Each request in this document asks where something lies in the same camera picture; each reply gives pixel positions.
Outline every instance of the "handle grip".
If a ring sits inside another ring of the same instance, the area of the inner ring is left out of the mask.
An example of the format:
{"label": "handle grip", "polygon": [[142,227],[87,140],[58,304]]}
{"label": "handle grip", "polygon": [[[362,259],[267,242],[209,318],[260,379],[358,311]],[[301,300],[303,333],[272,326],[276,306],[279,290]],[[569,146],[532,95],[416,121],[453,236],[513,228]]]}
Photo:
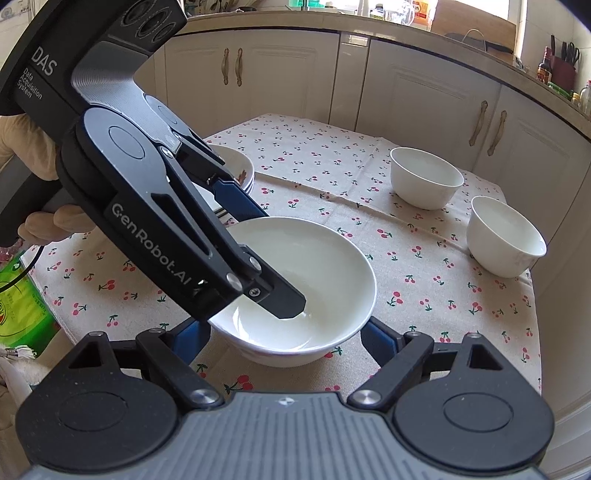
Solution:
{"label": "handle grip", "polygon": [[491,157],[495,153],[495,148],[503,138],[503,133],[505,132],[505,121],[507,120],[507,111],[503,110],[501,112],[501,123],[499,123],[499,129],[496,131],[495,139],[492,141],[491,147],[488,149],[488,156]]}
{"label": "handle grip", "polygon": [[486,114],[486,109],[488,108],[488,102],[484,100],[480,105],[480,115],[478,116],[478,121],[476,123],[476,128],[474,128],[474,133],[470,137],[469,145],[473,147],[476,144],[476,139],[482,130],[482,126],[484,125],[484,116]]}

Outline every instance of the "wall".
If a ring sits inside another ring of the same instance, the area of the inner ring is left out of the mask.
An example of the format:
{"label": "wall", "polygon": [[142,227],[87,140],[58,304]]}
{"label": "wall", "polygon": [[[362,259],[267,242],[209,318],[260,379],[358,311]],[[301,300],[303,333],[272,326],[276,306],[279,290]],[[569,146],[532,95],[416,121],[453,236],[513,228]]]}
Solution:
{"label": "wall", "polygon": [[574,19],[573,42],[581,51],[581,59],[577,66],[575,89],[580,92],[591,79],[591,32],[579,20]]}
{"label": "wall", "polygon": [[535,75],[544,57],[544,47],[550,46],[550,35],[556,37],[560,54],[562,42],[573,39],[574,15],[558,0],[521,0],[521,15],[517,26],[515,52]]}

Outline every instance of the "bottle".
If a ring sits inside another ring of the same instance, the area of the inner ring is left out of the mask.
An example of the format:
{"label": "bottle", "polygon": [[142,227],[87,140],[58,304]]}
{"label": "bottle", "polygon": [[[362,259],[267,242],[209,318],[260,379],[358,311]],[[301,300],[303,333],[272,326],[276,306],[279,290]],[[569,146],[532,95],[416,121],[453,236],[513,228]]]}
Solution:
{"label": "bottle", "polygon": [[548,85],[550,81],[550,75],[552,74],[552,69],[550,68],[550,56],[552,55],[552,50],[550,47],[546,47],[544,50],[544,60],[538,66],[538,72],[536,78],[541,81],[543,84]]}
{"label": "bottle", "polygon": [[581,111],[589,116],[589,114],[591,113],[591,102],[590,97],[591,96],[591,80],[587,80],[587,86],[581,90],[581,99],[579,100],[579,104],[580,104],[580,109]]}

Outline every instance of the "screw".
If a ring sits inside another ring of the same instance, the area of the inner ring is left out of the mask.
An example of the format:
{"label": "screw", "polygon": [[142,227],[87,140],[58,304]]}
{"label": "screw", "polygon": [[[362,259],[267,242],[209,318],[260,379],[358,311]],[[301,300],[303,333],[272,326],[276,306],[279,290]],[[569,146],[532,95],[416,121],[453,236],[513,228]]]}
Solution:
{"label": "screw", "polygon": [[382,399],[382,395],[374,390],[357,390],[351,394],[351,398],[360,405],[375,405]]}
{"label": "screw", "polygon": [[168,158],[174,158],[173,153],[166,147],[160,147],[160,151],[166,155]]}
{"label": "screw", "polygon": [[234,290],[242,291],[242,283],[236,275],[230,272],[228,275],[226,275],[226,280],[232,286],[232,288],[234,288]]}
{"label": "screw", "polygon": [[193,390],[189,394],[189,398],[197,405],[209,405],[217,402],[220,399],[220,395],[215,390],[199,388],[198,390]]}
{"label": "screw", "polygon": [[258,262],[258,260],[254,257],[250,257],[250,261],[253,267],[255,267],[258,271],[261,271],[261,264]]}

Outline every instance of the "white bowl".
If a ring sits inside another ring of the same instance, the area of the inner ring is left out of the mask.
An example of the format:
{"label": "white bowl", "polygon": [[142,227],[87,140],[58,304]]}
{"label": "white bowl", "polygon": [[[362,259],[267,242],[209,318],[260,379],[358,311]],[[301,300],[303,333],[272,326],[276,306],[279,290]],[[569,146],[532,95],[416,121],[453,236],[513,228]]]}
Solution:
{"label": "white bowl", "polygon": [[[247,193],[252,191],[255,180],[255,166],[253,165],[250,158],[244,153],[234,148],[224,147],[223,145],[209,145],[220,157],[226,162],[226,168],[228,171],[237,179],[243,171],[246,171],[246,179],[242,183],[242,189]],[[201,196],[205,199],[210,208],[215,212],[220,210],[221,205],[215,201],[213,193],[196,185],[197,190]]]}
{"label": "white bowl", "polygon": [[442,158],[415,148],[390,151],[392,188],[405,202],[425,210],[445,207],[464,183],[464,175]]}
{"label": "white bowl", "polygon": [[546,254],[546,243],[535,226],[490,197],[472,199],[466,239],[477,262],[498,277],[518,277]]}
{"label": "white bowl", "polygon": [[280,320],[244,295],[209,322],[241,354],[270,367],[317,360],[355,335],[376,299],[374,271],[346,238],[318,223],[263,217],[228,228],[306,297],[297,317]]}

